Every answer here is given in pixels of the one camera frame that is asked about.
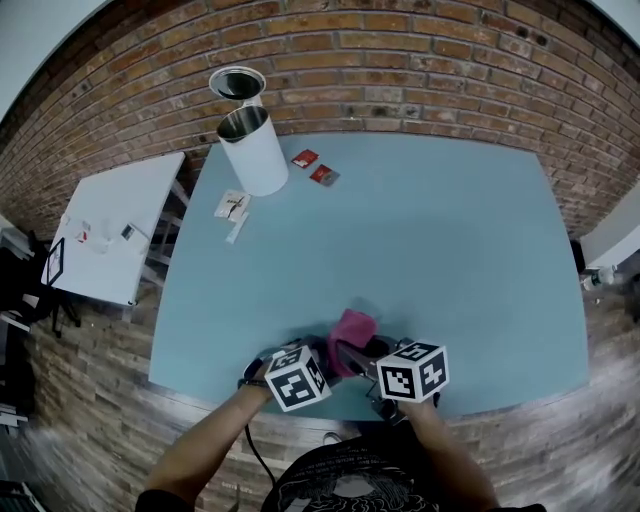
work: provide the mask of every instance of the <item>small white box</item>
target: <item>small white box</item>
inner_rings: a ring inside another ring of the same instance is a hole
[[[423,402],[449,383],[446,347],[416,341],[376,363],[383,398]]]
[[[331,396],[329,384],[307,346],[274,359],[265,380],[283,411],[293,411]]]

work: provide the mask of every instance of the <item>floor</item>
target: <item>floor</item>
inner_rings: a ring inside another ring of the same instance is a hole
[[[549,293],[553,293],[550,283]],[[503,505],[555,511],[640,510],[640,328],[619,289],[585,295],[591,382],[561,397],[450,422],[491,476]],[[27,480],[52,512],[130,511],[163,450],[212,408],[147,381],[158,293],[141,289],[131,321],[81,305],[82,327],[49,323],[25,344],[37,379],[37,413],[17,438],[0,436],[12,478]],[[274,473],[319,446],[354,435],[348,424],[262,415],[251,425]],[[201,494],[198,508],[259,510],[269,481],[244,437]]]

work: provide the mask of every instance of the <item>white table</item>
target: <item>white table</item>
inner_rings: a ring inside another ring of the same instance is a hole
[[[71,232],[76,230],[61,222],[52,247],[65,238],[63,273],[53,287],[116,304],[134,304],[147,254],[132,251],[120,233],[129,223],[151,239],[170,191],[188,205],[175,179],[183,161],[184,153],[173,153],[82,179],[69,201],[66,218],[88,222],[92,233],[112,242],[101,254],[77,242]],[[46,267],[41,281],[47,283]]]

